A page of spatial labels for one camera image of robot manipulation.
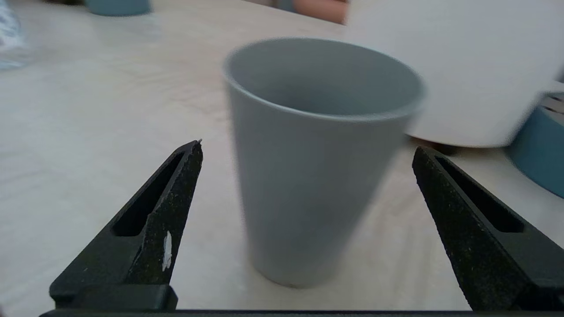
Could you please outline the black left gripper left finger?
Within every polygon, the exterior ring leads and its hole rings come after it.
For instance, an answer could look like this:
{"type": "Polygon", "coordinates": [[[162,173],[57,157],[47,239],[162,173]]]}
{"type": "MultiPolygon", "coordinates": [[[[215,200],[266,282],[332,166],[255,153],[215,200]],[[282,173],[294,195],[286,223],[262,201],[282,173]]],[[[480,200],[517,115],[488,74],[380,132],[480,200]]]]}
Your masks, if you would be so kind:
{"type": "Polygon", "coordinates": [[[171,277],[203,164],[177,148],[51,283],[57,310],[173,311],[171,277]]]}

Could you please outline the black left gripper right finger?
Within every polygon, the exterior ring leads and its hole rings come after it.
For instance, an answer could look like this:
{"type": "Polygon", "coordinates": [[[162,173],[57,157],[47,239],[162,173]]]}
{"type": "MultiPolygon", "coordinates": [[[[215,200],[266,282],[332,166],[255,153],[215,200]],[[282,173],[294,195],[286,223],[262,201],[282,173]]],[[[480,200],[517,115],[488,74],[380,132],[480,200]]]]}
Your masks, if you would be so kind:
{"type": "Polygon", "coordinates": [[[417,147],[412,169],[473,310],[563,310],[562,247],[440,152],[417,147]]]}

